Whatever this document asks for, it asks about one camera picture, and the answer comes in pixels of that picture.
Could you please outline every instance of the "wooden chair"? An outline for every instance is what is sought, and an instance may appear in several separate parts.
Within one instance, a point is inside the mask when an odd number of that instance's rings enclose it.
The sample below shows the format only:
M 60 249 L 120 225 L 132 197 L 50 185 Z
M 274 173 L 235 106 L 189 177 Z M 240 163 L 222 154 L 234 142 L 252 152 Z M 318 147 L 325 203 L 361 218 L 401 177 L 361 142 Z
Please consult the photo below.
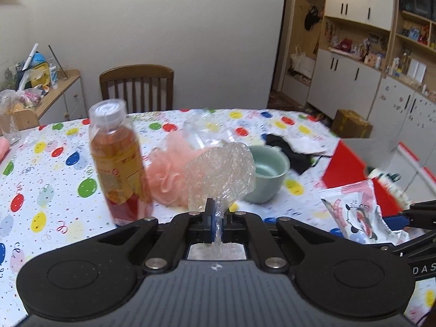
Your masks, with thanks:
M 166 66 L 161 65 L 128 65 L 120 66 L 115 69 L 106 71 L 100 75 L 100 88 L 103 99 L 124 98 L 127 102 L 127 109 L 131 113 L 146 112 L 145 110 L 145 89 L 144 84 L 148 83 L 148 111 L 162 110 L 162 87 L 161 80 L 166 79 L 166 107 L 164 110 L 173 109 L 173 79 L 174 71 Z M 136 84 L 140 80 L 140 106 L 137 109 L 137 91 Z M 115 97 L 109 96 L 109 87 L 113 82 Z M 156 108 L 153 109 L 153 84 L 157 84 Z M 122 85 L 123 93 L 119 95 L 119 85 Z

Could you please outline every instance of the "cabinet handle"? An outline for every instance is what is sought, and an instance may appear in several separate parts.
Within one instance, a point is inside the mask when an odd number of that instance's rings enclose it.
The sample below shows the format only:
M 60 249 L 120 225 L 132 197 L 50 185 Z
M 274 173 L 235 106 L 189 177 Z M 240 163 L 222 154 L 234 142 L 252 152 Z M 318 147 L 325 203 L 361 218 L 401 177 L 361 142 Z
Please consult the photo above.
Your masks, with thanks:
M 407 97 L 407 102 L 406 102 L 406 105 L 404 106 L 404 110 L 407 109 L 407 104 L 408 104 L 409 101 L 410 101 L 410 95 L 409 95 L 409 97 Z
M 411 105 L 411 109 L 410 109 L 409 114 L 412 113 L 412 111 L 413 111 L 413 107 L 415 106 L 415 102 L 416 102 L 416 98 L 413 100 L 413 104 Z

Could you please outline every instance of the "balloon print tablecloth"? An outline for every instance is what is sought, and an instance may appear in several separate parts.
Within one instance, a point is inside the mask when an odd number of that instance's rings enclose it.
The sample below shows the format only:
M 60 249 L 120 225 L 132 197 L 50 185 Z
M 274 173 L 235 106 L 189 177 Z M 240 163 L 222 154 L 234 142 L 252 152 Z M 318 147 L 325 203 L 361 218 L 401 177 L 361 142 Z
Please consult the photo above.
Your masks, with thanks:
M 183 126 L 199 110 L 132 114 L 142 144 L 143 160 L 162 145 L 165 135 Z M 264 143 L 267 133 L 310 136 L 332 155 L 339 139 L 316 119 L 297 112 L 275 110 L 217 110 L 212 116 L 230 129 L 237 141 Z M 26 311 L 15 288 L 20 268 L 32 257 L 113 229 L 89 153 L 89 120 L 78 120 L 34 129 L 1 175 L 0 197 L 0 326 L 14 326 Z M 284 186 L 263 205 L 238 201 L 232 210 L 257 213 L 263 219 L 291 216 L 323 230 L 336 227 L 321 203 L 320 177 L 329 159 L 298 176 L 289 171 Z M 168 222 L 185 211 L 155 204 L 153 215 Z M 414 320 L 431 306 L 434 279 L 423 281 L 408 308 Z

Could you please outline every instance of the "light green mug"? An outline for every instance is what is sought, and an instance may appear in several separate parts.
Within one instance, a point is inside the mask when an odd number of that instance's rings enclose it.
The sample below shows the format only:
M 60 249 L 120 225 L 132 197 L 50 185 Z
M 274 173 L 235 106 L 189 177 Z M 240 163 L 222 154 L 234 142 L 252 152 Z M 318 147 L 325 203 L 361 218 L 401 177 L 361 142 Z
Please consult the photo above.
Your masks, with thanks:
M 244 200 L 261 204 L 278 193 L 290 164 L 286 155 L 277 146 L 254 145 L 250 146 L 250 151 L 256 166 L 256 188 L 248 193 Z

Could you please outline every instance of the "bottle cap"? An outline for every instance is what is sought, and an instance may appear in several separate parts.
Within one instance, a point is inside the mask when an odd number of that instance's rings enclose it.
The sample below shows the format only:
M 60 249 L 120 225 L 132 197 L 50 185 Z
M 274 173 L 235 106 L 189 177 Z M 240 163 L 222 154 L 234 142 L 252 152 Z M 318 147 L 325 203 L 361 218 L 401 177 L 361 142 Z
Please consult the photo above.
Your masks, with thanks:
M 106 129 L 116 128 L 126 119 L 126 116 L 126 101 L 118 98 L 96 103 L 89 110 L 91 124 Z

